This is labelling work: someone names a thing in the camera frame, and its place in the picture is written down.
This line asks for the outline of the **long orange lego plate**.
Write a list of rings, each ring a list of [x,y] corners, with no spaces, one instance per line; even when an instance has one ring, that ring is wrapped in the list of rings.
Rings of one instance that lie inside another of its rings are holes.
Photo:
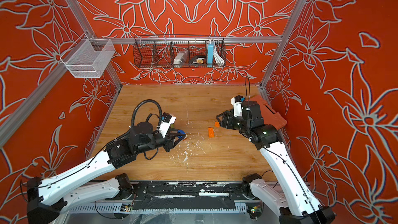
[[[208,128],[208,137],[209,138],[214,138],[215,137],[214,128]]]

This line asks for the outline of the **blue lego brick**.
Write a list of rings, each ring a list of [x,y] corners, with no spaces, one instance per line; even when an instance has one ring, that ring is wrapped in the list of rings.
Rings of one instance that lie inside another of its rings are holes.
[[[178,130],[177,133],[179,136],[186,136],[186,133],[183,130]]]

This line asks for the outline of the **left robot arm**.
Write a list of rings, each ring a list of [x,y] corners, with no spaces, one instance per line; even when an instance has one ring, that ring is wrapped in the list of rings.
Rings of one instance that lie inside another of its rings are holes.
[[[161,122],[156,130],[149,122],[131,125],[128,131],[108,142],[93,158],[53,177],[34,177],[27,182],[27,217],[30,224],[49,224],[79,200],[87,202],[115,197],[128,198],[133,188],[127,176],[117,176],[109,184],[93,186],[92,193],[83,185],[137,159],[140,153],[164,148],[169,152],[187,137],[183,130]]]

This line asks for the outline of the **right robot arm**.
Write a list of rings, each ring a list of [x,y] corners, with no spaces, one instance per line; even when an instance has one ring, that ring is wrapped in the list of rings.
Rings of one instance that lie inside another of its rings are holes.
[[[237,130],[247,138],[266,159],[282,189],[278,193],[259,174],[243,178],[243,192],[247,197],[260,199],[281,224],[330,224],[335,213],[324,206],[309,190],[294,163],[279,129],[287,124],[259,96],[253,100],[241,95],[231,98],[233,108],[217,115],[222,128]]]

